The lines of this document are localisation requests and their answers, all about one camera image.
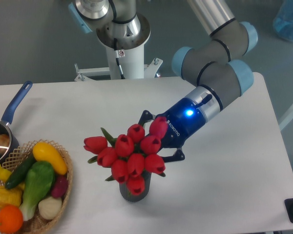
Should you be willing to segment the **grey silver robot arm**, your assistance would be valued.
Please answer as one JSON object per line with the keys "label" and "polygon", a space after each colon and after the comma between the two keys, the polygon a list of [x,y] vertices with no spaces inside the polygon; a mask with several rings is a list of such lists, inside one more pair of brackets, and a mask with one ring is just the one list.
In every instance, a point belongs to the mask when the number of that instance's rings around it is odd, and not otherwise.
{"label": "grey silver robot arm", "polygon": [[[194,90],[164,112],[168,132],[163,148],[173,148],[164,162],[184,160],[185,141],[242,96],[254,76],[241,57],[257,44],[256,29],[238,22],[222,0],[191,0],[189,5],[211,41],[195,50],[180,48],[173,56],[174,73]],[[150,36],[147,19],[133,0],[74,0],[69,11],[85,33],[96,32],[106,49],[112,79],[152,78],[158,63],[144,64],[144,45]]]}

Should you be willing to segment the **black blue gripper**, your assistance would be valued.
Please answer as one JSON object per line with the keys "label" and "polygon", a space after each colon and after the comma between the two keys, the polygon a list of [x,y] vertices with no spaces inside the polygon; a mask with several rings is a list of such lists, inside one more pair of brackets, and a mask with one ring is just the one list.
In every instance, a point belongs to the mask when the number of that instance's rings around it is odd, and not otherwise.
{"label": "black blue gripper", "polygon": [[148,110],[144,110],[138,121],[143,128],[145,124],[155,120],[156,117],[165,117],[168,129],[161,139],[162,148],[176,148],[171,156],[162,156],[165,163],[185,160],[182,146],[185,141],[207,122],[200,109],[195,108],[196,104],[189,98],[183,98],[157,116]]}

